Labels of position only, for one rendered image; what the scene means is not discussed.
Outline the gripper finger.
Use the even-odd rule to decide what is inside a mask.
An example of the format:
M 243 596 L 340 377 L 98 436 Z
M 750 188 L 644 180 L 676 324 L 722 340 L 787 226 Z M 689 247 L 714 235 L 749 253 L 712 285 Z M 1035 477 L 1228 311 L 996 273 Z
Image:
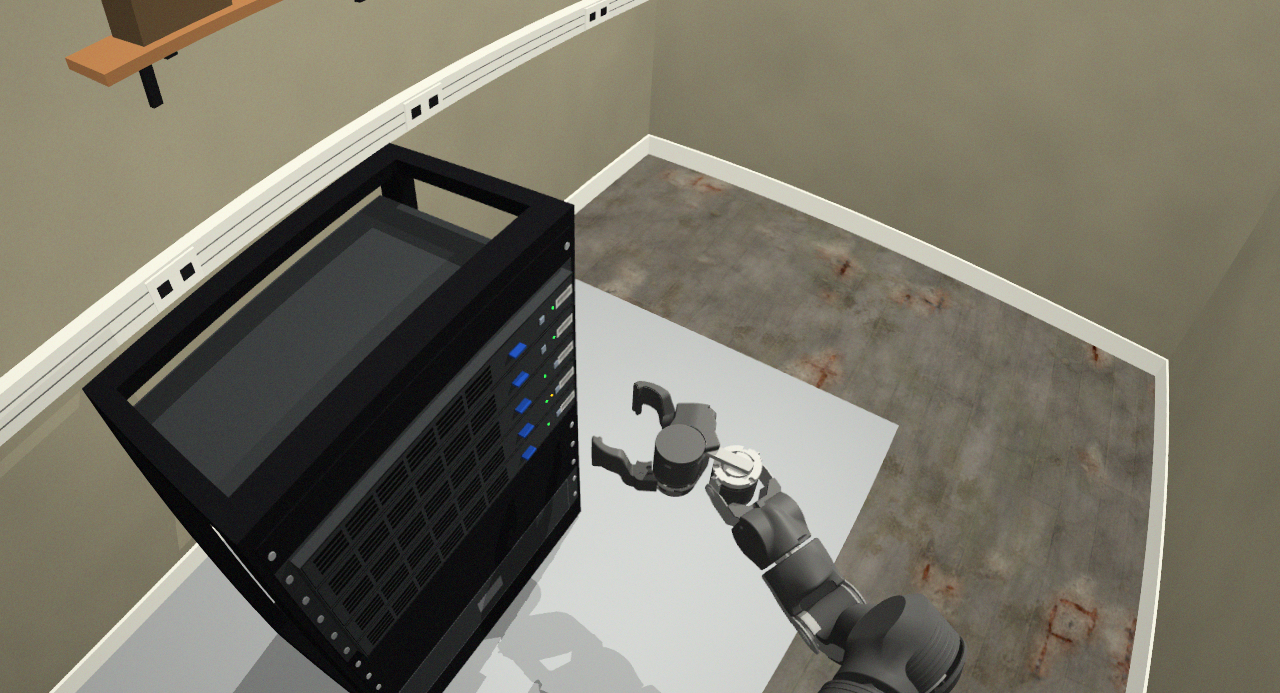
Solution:
M 634 401 L 632 401 L 632 410 L 635 411 L 636 415 L 640 415 L 643 412 L 643 404 L 646 404 L 652 406 L 652 409 L 657 410 L 660 427 L 662 427 L 662 418 L 671 412 L 675 412 L 675 405 L 667 389 L 652 382 L 637 380 L 634 383 Z
M 636 491 L 657 492 L 658 480 L 653 477 L 652 461 L 631 464 L 623 450 L 612 448 L 602 442 L 602 436 L 593 436 L 593 466 L 605 468 L 617 473 L 626 485 Z

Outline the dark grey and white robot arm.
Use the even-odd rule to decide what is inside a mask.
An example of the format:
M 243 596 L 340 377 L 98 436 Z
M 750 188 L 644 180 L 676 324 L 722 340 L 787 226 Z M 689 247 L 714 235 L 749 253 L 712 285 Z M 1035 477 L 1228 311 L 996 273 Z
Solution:
M 818 693 L 950 693 L 966 660 L 966 642 L 954 626 L 923 594 L 867 605 L 838 573 L 819 538 L 799 546 L 812 537 L 801 509 L 781 492 L 760 452 L 742 448 L 733 444 L 724 450 L 748 453 L 753 471 L 727 477 L 714 460 L 705 491 L 724 523 L 733 526 L 742 553 L 760 570 L 776 564 L 762 579 L 806 646 L 842 664 Z M 760 501 L 746 506 L 758 480 L 764 485 Z

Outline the black server rack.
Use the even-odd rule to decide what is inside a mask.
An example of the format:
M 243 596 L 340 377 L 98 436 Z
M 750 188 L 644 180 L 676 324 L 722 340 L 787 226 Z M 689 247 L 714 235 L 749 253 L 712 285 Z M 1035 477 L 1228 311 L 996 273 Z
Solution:
M 490 241 L 413 179 L 517 218 Z M 575 205 L 387 143 L 82 389 L 294 649 L 349 693 L 443 693 L 581 512 Z

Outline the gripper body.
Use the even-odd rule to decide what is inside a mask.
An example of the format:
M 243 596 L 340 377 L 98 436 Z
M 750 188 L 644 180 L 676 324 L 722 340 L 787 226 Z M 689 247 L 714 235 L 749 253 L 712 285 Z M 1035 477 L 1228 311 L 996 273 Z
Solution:
M 716 411 L 710 405 L 677 404 L 675 412 L 662 418 L 655 441 L 652 471 L 658 491 L 671 497 L 689 494 L 709 459 L 719 461 L 727 477 L 742 478 L 753 471 L 754 462 L 748 453 L 721 448 Z

